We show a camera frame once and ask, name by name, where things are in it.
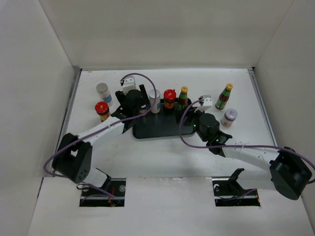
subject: white wall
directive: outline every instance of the white wall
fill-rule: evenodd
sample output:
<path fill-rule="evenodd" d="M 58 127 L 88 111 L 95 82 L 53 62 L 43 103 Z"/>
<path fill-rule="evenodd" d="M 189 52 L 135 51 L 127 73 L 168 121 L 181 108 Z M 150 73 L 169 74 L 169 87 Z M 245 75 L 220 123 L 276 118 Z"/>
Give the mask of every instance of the white wall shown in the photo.
<path fill-rule="evenodd" d="M 278 144 L 315 162 L 314 0 L 294 1 L 255 73 Z M 303 196 L 313 228 L 314 195 L 315 184 L 308 185 Z"/>
<path fill-rule="evenodd" d="M 89 68 L 254 66 L 292 0 L 40 0 Z"/>
<path fill-rule="evenodd" d="M 27 235 L 73 77 L 38 0 L 0 0 L 0 234 Z"/>

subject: jar with red lid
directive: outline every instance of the jar with red lid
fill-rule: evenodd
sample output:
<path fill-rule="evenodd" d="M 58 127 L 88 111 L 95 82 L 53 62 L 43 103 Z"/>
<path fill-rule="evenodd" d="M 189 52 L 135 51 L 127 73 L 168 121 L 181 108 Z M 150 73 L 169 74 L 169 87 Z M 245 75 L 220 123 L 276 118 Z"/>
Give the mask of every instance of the jar with red lid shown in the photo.
<path fill-rule="evenodd" d="M 95 105 L 95 110 L 96 110 L 96 113 L 99 115 L 100 120 L 102 122 L 106 121 L 107 118 L 109 118 L 110 116 L 109 107 L 106 102 L 98 102 Z"/>
<path fill-rule="evenodd" d="M 172 112 L 175 108 L 176 92 L 174 89 L 168 89 L 164 92 L 164 110 Z"/>

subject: yellow cap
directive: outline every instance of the yellow cap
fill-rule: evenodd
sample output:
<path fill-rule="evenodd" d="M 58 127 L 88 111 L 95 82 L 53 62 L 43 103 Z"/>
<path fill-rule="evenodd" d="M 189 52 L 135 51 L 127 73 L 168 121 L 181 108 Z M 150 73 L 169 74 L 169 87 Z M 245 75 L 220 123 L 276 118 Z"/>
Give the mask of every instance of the yellow cap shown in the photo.
<path fill-rule="evenodd" d="M 186 86 L 182 86 L 182 92 L 187 92 L 188 88 Z"/>
<path fill-rule="evenodd" d="M 231 90 L 232 88 L 233 88 L 233 84 L 228 83 L 228 84 L 226 85 L 226 89 L 227 89 L 227 90 Z"/>

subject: white jar with blue label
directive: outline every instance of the white jar with blue label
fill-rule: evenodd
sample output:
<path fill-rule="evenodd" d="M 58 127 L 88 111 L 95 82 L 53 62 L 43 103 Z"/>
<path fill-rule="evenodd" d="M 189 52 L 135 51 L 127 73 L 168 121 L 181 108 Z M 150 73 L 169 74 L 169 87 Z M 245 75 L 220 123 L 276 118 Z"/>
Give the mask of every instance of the white jar with blue label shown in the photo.
<path fill-rule="evenodd" d="M 113 99 L 112 99 L 112 96 L 110 95 L 110 91 L 106 83 L 98 84 L 96 86 L 96 90 L 99 94 L 100 99 L 103 102 L 106 102 L 109 107 L 113 105 Z"/>
<path fill-rule="evenodd" d="M 150 104 L 152 106 L 155 99 L 154 89 L 148 92 L 148 96 L 149 96 Z M 161 109 L 161 93 L 157 90 L 157 100 L 156 100 L 155 105 L 152 107 L 151 112 L 156 114 L 156 113 L 159 113 L 160 109 Z"/>

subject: green bottle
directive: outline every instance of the green bottle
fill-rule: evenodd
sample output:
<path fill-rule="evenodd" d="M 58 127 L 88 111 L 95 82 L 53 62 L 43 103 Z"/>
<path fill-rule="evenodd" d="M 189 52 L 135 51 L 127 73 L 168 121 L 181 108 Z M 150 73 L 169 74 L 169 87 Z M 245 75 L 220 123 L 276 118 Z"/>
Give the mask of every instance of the green bottle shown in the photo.
<path fill-rule="evenodd" d="M 230 98 L 231 90 L 233 88 L 233 84 L 227 84 L 223 92 L 220 94 L 216 108 L 219 110 L 224 109 L 225 105 L 227 104 L 228 99 Z"/>
<path fill-rule="evenodd" d="M 181 94 L 179 94 L 177 100 L 177 111 L 182 111 L 187 106 L 188 97 L 187 97 L 188 88 L 186 86 L 182 86 Z"/>

